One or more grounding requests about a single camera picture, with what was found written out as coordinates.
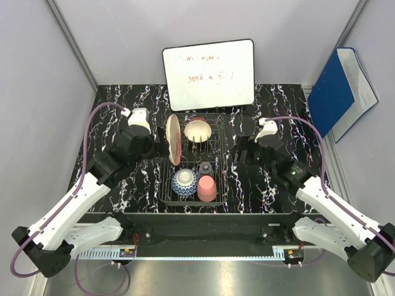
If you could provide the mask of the clear drinking glass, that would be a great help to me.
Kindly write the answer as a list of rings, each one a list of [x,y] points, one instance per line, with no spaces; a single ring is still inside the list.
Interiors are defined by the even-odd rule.
[[[214,170],[212,168],[212,165],[210,164],[210,162],[202,162],[199,165],[199,169],[198,169],[198,176],[201,178],[203,176],[210,176],[210,177],[214,177]]]

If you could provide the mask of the pink plastic cup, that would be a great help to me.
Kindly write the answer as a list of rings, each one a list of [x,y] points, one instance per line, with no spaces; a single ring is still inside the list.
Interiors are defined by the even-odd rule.
[[[197,185],[197,196],[203,202],[211,202],[217,196],[217,187],[211,176],[202,176]]]

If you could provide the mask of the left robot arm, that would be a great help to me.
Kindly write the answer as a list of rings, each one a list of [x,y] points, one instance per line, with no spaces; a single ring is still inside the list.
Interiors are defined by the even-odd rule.
[[[144,126],[121,130],[103,151],[83,165],[76,184],[44,217],[30,227],[12,232],[18,243],[17,255],[25,253],[37,273],[50,278],[62,271],[71,258],[105,242],[127,244],[134,224],[124,214],[113,213],[80,232],[74,225],[99,199],[128,178],[139,162],[169,156],[170,136],[158,128],[155,138]]]

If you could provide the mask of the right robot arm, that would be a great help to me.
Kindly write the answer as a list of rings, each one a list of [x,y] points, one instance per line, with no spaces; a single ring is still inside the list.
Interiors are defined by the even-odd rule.
[[[394,261],[394,225],[368,218],[325,185],[305,163],[291,158],[275,136],[240,136],[231,149],[235,162],[260,167],[290,195],[307,203],[329,220],[319,225],[299,215],[280,229],[286,244],[312,243],[347,262],[367,282],[376,282]]]

